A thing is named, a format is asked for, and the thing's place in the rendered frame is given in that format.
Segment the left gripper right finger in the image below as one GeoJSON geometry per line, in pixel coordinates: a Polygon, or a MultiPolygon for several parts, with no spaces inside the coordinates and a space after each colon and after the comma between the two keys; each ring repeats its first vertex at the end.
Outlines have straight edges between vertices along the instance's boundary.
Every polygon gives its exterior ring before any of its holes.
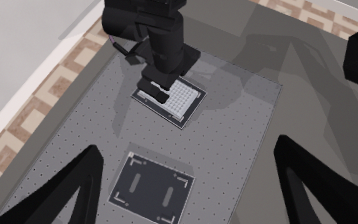
{"type": "Polygon", "coordinates": [[[279,135],[274,157],[290,224],[321,224],[303,183],[337,224],[358,224],[357,185],[287,135],[279,135]]]}

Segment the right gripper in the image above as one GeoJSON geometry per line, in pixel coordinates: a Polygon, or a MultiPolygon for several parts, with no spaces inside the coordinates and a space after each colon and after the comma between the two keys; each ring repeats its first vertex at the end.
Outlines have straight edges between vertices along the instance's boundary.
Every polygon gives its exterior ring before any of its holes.
{"type": "Polygon", "coordinates": [[[149,38],[136,43],[126,56],[132,57],[137,55],[146,59],[145,63],[147,63],[147,65],[141,71],[142,78],[137,83],[138,89],[153,97],[155,100],[158,99],[156,100],[157,102],[161,103],[160,101],[162,101],[161,104],[165,104],[170,95],[161,91],[160,88],[169,91],[177,78],[179,76],[185,76],[201,55],[199,50],[185,43],[183,43],[183,46],[180,51],[174,53],[174,55],[164,56],[152,50],[149,38]],[[160,88],[151,84],[151,82],[160,85],[160,88]]]}

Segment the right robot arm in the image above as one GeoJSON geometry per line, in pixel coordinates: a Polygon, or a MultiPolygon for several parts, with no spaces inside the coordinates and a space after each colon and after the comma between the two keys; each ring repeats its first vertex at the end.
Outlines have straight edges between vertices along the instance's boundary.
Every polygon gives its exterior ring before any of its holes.
{"type": "Polygon", "coordinates": [[[186,2],[146,0],[144,11],[144,0],[104,0],[102,27],[108,35],[135,42],[149,36],[156,53],[174,55],[184,43],[183,16],[177,10],[186,2]]]}

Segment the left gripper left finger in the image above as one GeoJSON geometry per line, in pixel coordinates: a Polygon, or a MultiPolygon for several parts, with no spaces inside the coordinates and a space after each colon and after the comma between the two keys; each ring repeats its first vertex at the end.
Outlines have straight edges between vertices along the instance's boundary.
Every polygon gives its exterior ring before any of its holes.
{"type": "Polygon", "coordinates": [[[89,145],[48,182],[0,216],[0,224],[51,224],[80,187],[68,224],[95,224],[104,159],[89,145]]]}

